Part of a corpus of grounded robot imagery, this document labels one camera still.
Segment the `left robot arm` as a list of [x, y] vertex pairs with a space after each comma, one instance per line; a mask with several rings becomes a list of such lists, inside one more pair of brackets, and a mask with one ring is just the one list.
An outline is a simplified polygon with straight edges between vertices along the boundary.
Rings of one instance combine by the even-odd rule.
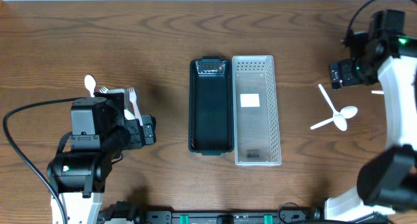
[[113, 164], [125, 150], [155, 144], [156, 119], [126, 119], [128, 102], [125, 89], [73, 101], [72, 131], [61, 138], [47, 169], [59, 195], [51, 200], [54, 223], [96, 223]]

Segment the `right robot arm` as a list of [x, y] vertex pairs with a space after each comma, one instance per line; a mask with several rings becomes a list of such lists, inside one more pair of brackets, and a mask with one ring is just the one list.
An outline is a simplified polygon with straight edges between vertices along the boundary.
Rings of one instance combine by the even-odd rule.
[[386, 150], [365, 164], [356, 186], [329, 198], [324, 219], [359, 222], [416, 209], [416, 39], [403, 32], [405, 13], [383, 10], [366, 32], [348, 31], [350, 58], [329, 65], [332, 88], [380, 83]]

